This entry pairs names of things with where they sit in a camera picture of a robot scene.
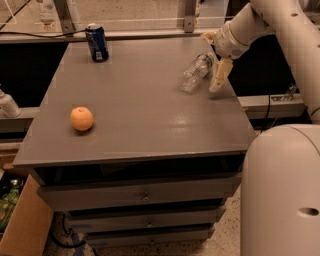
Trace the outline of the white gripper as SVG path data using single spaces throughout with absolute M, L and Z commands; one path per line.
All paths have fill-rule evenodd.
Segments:
M 233 68 L 233 60 L 240 58 L 248 49 L 247 45 L 240 43 L 234 36 L 227 21 L 218 32 L 205 32 L 200 35 L 208 43 L 213 44 L 215 53 L 221 58 L 213 65 L 213 76 L 209 91 L 218 92 L 225 84 Z

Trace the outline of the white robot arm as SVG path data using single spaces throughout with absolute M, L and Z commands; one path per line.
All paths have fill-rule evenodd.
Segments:
M 310 0 L 250 0 L 208 34 L 220 61 L 210 91 L 219 91 L 239 58 L 273 34 L 293 85 L 280 103 L 300 94 L 308 124 L 271 128 L 254 139 L 241 181 L 241 256 L 320 256 L 320 30 L 305 11 Z

